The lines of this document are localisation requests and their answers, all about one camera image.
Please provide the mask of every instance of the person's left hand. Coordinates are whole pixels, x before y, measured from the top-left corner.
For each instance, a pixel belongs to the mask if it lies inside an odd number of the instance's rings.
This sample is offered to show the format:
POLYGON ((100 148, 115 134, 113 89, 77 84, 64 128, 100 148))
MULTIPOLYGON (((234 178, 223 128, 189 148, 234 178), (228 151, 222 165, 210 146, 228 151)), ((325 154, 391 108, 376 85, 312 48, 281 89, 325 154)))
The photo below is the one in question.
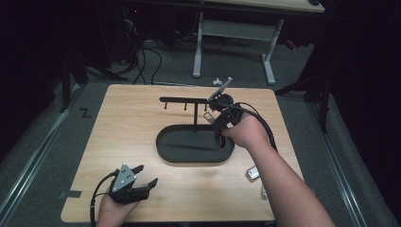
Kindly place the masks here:
POLYGON ((139 201, 129 204, 119 204, 109 195, 104 195, 97 219, 96 227, 119 227, 126 220, 130 212, 139 204, 139 201))

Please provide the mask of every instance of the jewelry stand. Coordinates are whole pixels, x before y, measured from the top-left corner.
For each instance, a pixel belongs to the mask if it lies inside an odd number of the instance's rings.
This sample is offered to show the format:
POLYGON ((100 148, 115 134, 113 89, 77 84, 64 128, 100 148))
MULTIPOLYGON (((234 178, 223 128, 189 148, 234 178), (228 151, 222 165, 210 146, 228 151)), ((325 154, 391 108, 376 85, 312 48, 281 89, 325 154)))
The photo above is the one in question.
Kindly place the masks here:
POLYGON ((226 146, 219 148, 216 144, 215 129, 212 125, 198 125, 198 105, 204 104, 204 98, 160 97, 167 109, 168 102, 195 105, 193 125, 171 125, 162 129, 156 138, 159 155, 170 163, 220 163, 233 153, 235 143, 226 138, 226 146))

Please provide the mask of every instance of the wooden tabletop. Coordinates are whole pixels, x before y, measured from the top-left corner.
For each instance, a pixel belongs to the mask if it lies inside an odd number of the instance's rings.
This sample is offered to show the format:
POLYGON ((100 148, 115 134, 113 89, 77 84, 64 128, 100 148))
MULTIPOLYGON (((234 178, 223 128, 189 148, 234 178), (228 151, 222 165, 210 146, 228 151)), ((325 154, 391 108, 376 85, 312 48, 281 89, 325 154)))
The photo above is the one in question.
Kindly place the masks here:
MULTIPOLYGON (((250 182, 245 172, 253 166, 248 151, 235 146, 232 156, 217 164, 173 164, 162 159, 156 136, 164 127, 193 124, 194 105, 159 101, 160 96, 209 97, 217 88, 112 85, 99 111, 71 190, 61 213, 65 222, 89 222, 92 194, 107 174, 127 164, 144 165, 133 187, 159 178, 146 201, 128 222, 272 220, 269 201, 261 196, 262 183, 250 182)), ((279 153, 302 177, 274 92, 269 89, 227 88, 235 102, 252 104, 270 124, 279 153)), ((199 110, 198 124, 208 124, 199 110)), ((105 182, 99 193, 111 183, 105 182)), ((96 200, 96 216, 101 197, 96 200)))
POLYGON ((284 9, 301 12, 324 12, 322 4, 313 6, 307 0, 204 0, 204 2, 234 4, 268 9, 284 9))

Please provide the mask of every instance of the black tray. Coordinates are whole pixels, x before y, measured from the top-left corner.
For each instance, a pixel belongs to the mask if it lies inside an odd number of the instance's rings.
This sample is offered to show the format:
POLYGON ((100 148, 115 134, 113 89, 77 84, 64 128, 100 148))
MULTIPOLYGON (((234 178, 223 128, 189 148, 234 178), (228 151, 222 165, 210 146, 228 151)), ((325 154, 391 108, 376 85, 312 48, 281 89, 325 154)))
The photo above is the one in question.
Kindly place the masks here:
POLYGON ((226 146, 218 149, 211 125, 167 126, 156 138, 159 155, 170 163, 220 163, 231 156, 234 146, 226 138, 226 146))

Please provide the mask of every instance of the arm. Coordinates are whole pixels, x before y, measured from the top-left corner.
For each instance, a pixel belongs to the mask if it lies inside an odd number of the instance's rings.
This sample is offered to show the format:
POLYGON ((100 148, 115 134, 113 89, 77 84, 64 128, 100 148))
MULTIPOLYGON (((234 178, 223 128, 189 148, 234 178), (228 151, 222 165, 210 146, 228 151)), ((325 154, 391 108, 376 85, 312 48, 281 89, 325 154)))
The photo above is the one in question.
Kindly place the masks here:
POLYGON ((101 200, 96 227, 121 226, 138 203, 139 201, 126 205, 118 204, 109 195, 104 195, 101 200))
POLYGON ((244 113, 239 124, 222 134, 251 154, 280 226, 335 226, 310 188, 270 145, 255 117, 244 113))

